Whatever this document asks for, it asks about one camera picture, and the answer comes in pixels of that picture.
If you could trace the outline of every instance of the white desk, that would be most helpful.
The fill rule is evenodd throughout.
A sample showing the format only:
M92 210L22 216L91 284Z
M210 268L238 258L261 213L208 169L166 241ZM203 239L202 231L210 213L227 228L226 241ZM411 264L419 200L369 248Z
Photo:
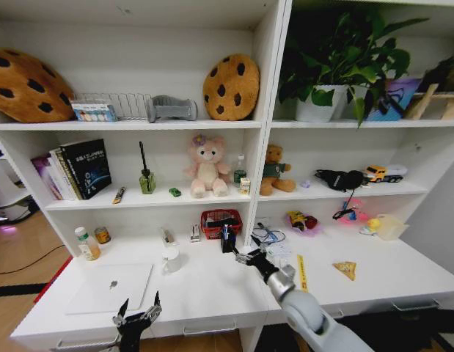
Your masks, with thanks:
M326 228L315 238L301 237L285 224L282 231L293 249L290 264L296 267L297 253L304 256L310 292L332 315L355 315L389 309L392 303L418 305L454 296L454 276L402 241L384 242L344 227ZM129 234L125 235L126 238L114 235L95 262L74 259L12 338L35 349L54 348L60 340L113 338L113 313L64 313L87 278L88 269L108 263L154 264L140 310L153 304L159 290L163 311L143 338L236 327L240 329L244 352L253 352L264 325L285 322L258 272L235 262L233 254L222 254L218 241L203 238L201 243L188 243L186 236L177 236L184 254L183 267L163 275L163 244L159 237L132 235L127 239ZM342 260L357 262L356 281L332 266Z

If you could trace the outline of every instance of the yellow toy truck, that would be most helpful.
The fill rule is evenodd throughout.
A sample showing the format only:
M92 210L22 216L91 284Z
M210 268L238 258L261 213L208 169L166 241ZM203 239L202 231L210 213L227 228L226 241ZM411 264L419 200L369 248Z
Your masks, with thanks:
M364 171L364 176L368 182L400 182L403 176L408 172L407 167L403 165L378 166L370 165Z

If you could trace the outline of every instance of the red basket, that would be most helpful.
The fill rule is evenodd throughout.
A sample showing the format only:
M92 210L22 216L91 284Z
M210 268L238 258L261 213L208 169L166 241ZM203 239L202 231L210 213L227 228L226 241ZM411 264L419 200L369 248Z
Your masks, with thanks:
M236 235L239 235L241 232L241 228L243 223L241 222L241 217L238 211L234 209L216 209L216 210L209 210L204 211L200 216L200 228L205 233L205 237L208 240L218 240L220 239L221 235L221 227L206 227L205 222L208 218L211 218L214 221L225 220L228 218L234 218L238 221L238 225L232 225L231 228L235 232Z

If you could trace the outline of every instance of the toy car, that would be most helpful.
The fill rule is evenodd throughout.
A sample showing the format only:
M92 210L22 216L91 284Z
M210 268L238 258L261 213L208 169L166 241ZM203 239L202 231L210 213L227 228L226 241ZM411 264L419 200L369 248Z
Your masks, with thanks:
M181 191L176 187L170 188L168 192L171 193L174 197L179 197L181 195Z
M407 167L403 165L370 165L365 169L364 176L368 182L400 182L407 172Z

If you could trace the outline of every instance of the cookie pillow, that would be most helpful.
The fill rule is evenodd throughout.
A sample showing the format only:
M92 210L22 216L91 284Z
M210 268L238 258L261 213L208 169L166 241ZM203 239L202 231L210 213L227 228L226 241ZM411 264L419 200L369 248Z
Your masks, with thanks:
M0 49L0 111L19 122L73 118L72 89L47 64L14 49Z
M259 69L244 54L221 60L204 81L204 104L214 120L238 121L256 106L259 92Z

